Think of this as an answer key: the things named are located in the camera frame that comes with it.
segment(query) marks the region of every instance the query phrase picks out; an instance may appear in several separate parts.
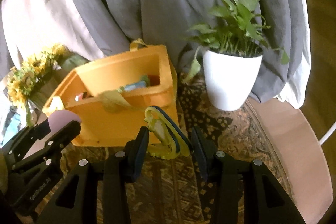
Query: orange plastic basket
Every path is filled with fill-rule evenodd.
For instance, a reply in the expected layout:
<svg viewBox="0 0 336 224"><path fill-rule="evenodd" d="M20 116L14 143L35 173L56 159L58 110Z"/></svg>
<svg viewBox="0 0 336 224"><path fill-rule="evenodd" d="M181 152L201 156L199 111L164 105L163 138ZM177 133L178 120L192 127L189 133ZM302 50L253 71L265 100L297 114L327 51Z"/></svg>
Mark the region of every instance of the orange plastic basket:
<svg viewBox="0 0 336 224"><path fill-rule="evenodd" d="M73 140L77 146L124 146L135 139L144 122L144 110L150 105L161 107L177 124L176 98L173 74L167 49L164 45L151 46L132 52L92 61L72 70L60 83L46 102L43 112L52 113L50 104L53 97L59 96L64 108L80 116L82 130ZM115 90L121 86L139 81L148 75L151 86L122 93L132 106L117 113L104 110L98 94ZM76 95L87 92L93 98L75 101ZM159 143L150 136L150 143Z"/></svg>

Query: white cable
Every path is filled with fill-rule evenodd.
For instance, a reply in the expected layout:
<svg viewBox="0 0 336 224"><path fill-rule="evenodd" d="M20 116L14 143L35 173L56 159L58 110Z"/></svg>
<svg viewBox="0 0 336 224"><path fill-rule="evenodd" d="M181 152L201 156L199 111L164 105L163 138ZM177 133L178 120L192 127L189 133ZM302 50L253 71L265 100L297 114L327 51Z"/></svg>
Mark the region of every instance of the white cable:
<svg viewBox="0 0 336 224"><path fill-rule="evenodd" d="M331 134L334 133L336 130L336 122L332 125L332 127L328 130L328 132L322 137L322 139L319 140L320 145L322 145L328 138L331 136Z"/></svg>

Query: yellow-green plastic object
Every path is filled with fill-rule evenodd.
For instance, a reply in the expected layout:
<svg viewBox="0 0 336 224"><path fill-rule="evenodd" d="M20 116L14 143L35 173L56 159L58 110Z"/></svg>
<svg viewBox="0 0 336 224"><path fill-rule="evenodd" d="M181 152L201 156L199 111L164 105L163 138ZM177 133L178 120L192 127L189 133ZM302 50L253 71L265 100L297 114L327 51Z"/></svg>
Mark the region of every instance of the yellow-green plastic object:
<svg viewBox="0 0 336 224"><path fill-rule="evenodd" d="M160 140L160 144L150 144L147 153L152 157L172 160L180 154L189 156L192 146L181 129L158 106L150 106L145 110L145 122L149 131Z"/></svg>

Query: patterned rug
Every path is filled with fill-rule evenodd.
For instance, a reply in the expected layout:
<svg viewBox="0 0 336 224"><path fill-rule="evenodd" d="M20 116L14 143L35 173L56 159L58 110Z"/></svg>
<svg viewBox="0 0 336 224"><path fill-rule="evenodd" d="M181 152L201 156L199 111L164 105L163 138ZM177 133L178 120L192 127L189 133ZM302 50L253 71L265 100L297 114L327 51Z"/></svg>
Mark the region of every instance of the patterned rug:
<svg viewBox="0 0 336 224"><path fill-rule="evenodd" d="M178 116L187 135L199 126L207 139L236 159L261 159L291 195L287 176L258 122L248 101L237 111L225 112L213 107L207 98L204 78L195 78L191 85L179 83ZM104 160L120 148L75 147L63 151L61 167L64 174L81 159ZM48 201L61 182L46 197ZM127 200L133 224L208 223L213 210L216 185L205 183L197 162L180 156L175 160L145 158L142 175L136 183L127 184ZM240 184L239 221L244 223L244 195ZM102 183L98 185L97 222L102 222Z"/></svg>

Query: artificial sunflower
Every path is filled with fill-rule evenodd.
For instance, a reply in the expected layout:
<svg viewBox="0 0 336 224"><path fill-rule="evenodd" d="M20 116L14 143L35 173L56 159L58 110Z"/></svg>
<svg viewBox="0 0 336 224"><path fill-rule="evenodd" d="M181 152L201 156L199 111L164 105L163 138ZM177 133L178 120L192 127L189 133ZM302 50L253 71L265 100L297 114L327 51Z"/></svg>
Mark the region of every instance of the artificial sunflower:
<svg viewBox="0 0 336 224"><path fill-rule="evenodd" d="M56 44L45 47L42 52L25 59L20 69L14 67L7 82L8 96L13 105L26 108L34 89L42 85L43 78L53 70L58 60L68 53L64 45Z"/></svg>

